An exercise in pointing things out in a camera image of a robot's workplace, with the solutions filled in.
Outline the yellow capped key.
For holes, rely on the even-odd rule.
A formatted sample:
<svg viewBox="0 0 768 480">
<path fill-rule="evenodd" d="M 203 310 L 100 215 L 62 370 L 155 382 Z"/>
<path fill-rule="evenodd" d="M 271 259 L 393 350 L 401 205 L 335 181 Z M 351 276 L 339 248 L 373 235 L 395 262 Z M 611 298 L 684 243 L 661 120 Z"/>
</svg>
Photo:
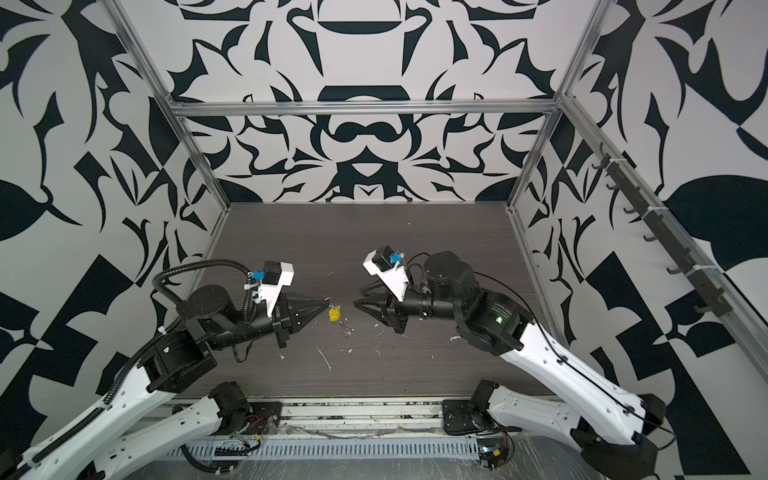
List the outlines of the yellow capped key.
<svg viewBox="0 0 768 480">
<path fill-rule="evenodd" d="M 334 306 L 329 309 L 329 320 L 333 323 L 338 322 L 342 319 L 341 311 L 339 306 Z"/>
</svg>

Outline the metal keyring with red grip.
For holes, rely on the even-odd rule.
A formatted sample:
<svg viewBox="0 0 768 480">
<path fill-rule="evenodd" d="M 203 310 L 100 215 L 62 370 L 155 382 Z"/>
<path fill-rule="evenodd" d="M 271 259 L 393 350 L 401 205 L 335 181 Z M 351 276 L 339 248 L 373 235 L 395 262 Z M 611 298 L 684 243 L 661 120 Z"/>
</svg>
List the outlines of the metal keyring with red grip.
<svg viewBox="0 0 768 480">
<path fill-rule="evenodd" d="M 345 337 L 350 337 L 354 330 L 349 326 L 348 319 L 343 315 L 341 306 L 333 304 L 330 298 L 327 298 L 327 301 L 327 316 L 329 322 L 332 325 L 335 325 L 344 334 Z"/>
</svg>

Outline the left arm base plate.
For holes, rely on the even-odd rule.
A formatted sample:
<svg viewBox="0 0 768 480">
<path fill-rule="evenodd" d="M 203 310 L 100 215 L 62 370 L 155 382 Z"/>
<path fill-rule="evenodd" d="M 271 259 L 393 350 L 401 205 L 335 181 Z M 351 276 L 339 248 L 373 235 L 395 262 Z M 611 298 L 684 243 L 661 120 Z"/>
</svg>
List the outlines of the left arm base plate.
<svg viewBox="0 0 768 480">
<path fill-rule="evenodd" d="M 263 435 L 276 431 L 281 424 L 283 404 L 279 401 L 250 402 L 247 408 L 238 407 L 224 413 L 215 435 L 228 435 L 237 431 L 243 435 Z"/>
</svg>

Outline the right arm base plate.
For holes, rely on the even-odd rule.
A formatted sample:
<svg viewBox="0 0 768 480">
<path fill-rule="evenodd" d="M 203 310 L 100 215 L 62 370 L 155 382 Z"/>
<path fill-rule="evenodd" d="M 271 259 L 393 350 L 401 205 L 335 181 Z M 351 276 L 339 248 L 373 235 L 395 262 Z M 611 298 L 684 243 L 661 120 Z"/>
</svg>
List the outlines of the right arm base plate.
<svg viewBox="0 0 768 480">
<path fill-rule="evenodd" d="M 442 428 L 449 436 L 488 436 L 501 434 L 501 426 L 484 409 L 470 400 L 443 400 Z"/>
</svg>

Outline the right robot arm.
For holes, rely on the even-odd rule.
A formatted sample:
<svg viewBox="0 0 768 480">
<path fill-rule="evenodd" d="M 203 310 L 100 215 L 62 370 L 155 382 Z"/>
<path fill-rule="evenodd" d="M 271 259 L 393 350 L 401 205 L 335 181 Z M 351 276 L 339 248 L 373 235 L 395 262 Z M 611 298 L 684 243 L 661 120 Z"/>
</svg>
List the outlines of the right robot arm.
<svg viewBox="0 0 768 480">
<path fill-rule="evenodd" d="M 466 412 L 475 432 L 528 431 L 559 441 L 608 479 L 654 475 L 665 403 L 653 394 L 622 389 L 573 355 L 524 306 L 502 292 L 480 286 L 476 273 L 455 253 L 427 257 L 414 282 L 402 253 L 388 246 L 363 261 L 375 282 L 364 287 L 355 307 L 396 333 L 410 319 L 452 321 L 469 345 L 534 377 L 556 395 L 537 399 L 483 380 Z"/>
</svg>

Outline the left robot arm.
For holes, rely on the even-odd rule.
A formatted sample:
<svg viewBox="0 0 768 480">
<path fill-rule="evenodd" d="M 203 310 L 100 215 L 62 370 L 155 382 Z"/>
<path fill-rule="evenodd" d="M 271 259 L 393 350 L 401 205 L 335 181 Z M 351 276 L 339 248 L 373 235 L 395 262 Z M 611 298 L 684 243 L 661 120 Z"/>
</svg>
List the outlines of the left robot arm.
<svg viewBox="0 0 768 480">
<path fill-rule="evenodd" d="M 2 478 L 122 479 L 192 440 L 240 431 L 251 405 L 233 381 L 149 427 L 130 429 L 215 368 L 213 351 L 265 336 L 285 347 L 328 306 L 324 298 L 280 293 L 272 309 L 264 301 L 237 308 L 224 287 L 199 288 L 176 308 L 180 328 L 141 347 L 89 411 L 23 453 L 3 453 Z"/>
</svg>

